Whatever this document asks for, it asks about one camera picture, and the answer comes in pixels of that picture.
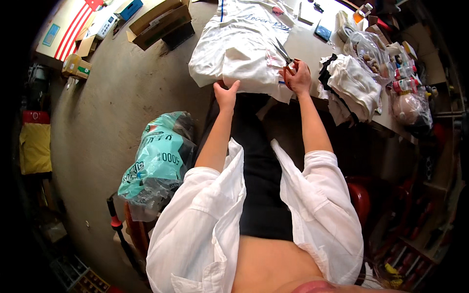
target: black pants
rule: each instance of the black pants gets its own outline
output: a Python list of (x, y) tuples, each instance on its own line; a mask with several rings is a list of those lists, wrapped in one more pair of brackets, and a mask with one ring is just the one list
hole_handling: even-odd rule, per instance
[[(265, 134), (257, 111), (268, 95), (237, 94), (231, 137), (244, 148), (244, 180), (246, 199), (240, 219), (240, 235), (293, 241), (292, 216), (280, 199), (282, 169)], [(204, 126), (202, 147), (215, 123), (220, 109), (212, 94)]]

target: person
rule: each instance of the person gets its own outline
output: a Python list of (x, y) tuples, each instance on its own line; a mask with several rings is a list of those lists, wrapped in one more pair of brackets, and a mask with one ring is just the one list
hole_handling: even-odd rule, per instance
[(151, 235), (154, 292), (369, 290), (352, 285), (363, 264), (360, 222), (309, 95), (308, 66), (295, 68), (284, 80), (300, 103), (303, 172), (255, 115), (268, 96), (215, 83), (195, 167)]

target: yellow bag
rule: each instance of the yellow bag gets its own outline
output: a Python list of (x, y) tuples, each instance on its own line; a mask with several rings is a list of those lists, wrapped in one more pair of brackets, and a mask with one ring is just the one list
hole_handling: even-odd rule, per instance
[(52, 171), (51, 125), (25, 123), (20, 133), (21, 174)]

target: white tabletop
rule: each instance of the white tabletop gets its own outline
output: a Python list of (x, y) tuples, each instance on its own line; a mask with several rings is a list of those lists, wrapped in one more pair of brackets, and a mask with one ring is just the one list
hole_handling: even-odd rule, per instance
[[(304, 1), (307, 5), (313, 5), (307, 0)], [(301, 0), (284, 0), (284, 2), (294, 9), (295, 14), (298, 14)], [(295, 20), (295, 26), (289, 33), (284, 47), (291, 58), (301, 59), (309, 65), (313, 81), (310, 94), (314, 98), (317, 98), (319, 95), (317, 91), (319, 84), (319, 71), (322, 68), (322, 65), (319, 64), (319, 61), (321, 60), (321, 57), (329, 57), (332, 55), (332, 53), (342, 54), (344, 42), (342, 42), (339, 36), (333, 32), (331, 35), (332, 45), (328, 45), (325, 41), (321, 40), (314, 34), (314, 30), (316, 29), (316, 26), (321, 18), (327, 17), (329, 19), (335, 19), (336, 14), (340, 10), (345, 11), (347, 14), (352, 14), (354, 11), (335, 0), (318, 0), (315, 2), (320, 4), (321, 8), (324, 9), (324, 13), (314, 11), (317, 13), (317, 15), (314, 16), (317, 18), (317, 20), (313, 21), (314, 23), (312, 26)], [(364, 28), (367, 26), (368, 21), (365, 19)], [(409, 132), (405, 131), (404, 127), (399, 124), (390, 113), (389, 96), (385, 90), (381, 91), (381, 102), (383, 104), (383, 112), (381, 114), (375, 113), (371, 124), (373, 125), (374, 123), (377, 123), (381, 126), (384, 126), (385, 128), (392, 130), (398, 135), (416, 144), (417, 139), (414, 138)]]

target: black phone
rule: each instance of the black phone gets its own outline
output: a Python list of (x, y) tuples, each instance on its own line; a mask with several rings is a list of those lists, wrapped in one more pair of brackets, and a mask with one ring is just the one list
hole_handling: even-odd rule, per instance
[(326, 21), (324, 19), (321, 19), (316, 27), (316, 30), (314, 33), (323, 39), (324, 41), (328, 42), (329, 38), (331, 37), (332, 31), (327, 27), (327, 25), (324, 25)]

